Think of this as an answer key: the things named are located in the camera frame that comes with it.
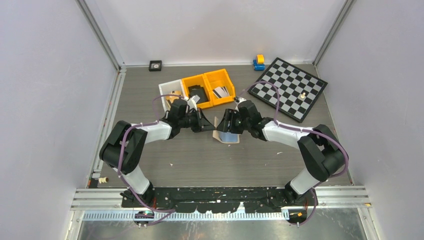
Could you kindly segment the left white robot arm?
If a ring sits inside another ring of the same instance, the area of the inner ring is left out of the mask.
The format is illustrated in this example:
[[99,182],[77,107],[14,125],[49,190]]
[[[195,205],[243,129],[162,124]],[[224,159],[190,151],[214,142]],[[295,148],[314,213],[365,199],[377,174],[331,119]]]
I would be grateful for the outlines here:
[[99,158],[114,168],[134,190],[134,200],[141,207],[153,202],[153,184],[143,174],[139,162],[145,144],[173,139],[181,129],[194,133],[215,130],[201,108],[184,99],[176,99],[163,118],[147,124],[118,121],[99,151]]

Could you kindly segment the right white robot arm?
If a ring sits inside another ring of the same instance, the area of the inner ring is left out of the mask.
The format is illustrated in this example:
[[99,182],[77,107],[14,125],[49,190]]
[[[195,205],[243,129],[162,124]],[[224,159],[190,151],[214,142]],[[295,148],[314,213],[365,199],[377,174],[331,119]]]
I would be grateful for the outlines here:
[[236,109],[226,109],[216,128],[223,133],[242,134],[253,138],[281,143],[300,151],[305,168],[283,190],[291,205],[299,205],[306,192],[331,177],[342,175],[349,157],[332,131],[324,124],[299,127],[263,117],[255,104],[244,98],[237,100]]

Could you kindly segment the beige leather card holder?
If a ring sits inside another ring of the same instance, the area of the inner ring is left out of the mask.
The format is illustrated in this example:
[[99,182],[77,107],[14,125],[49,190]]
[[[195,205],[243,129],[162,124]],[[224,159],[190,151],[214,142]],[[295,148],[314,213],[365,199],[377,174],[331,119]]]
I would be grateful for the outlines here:
[[231,132],[222,132],[218,130],[212,131],[212,137],[223,144],[239,144],[240,136]]

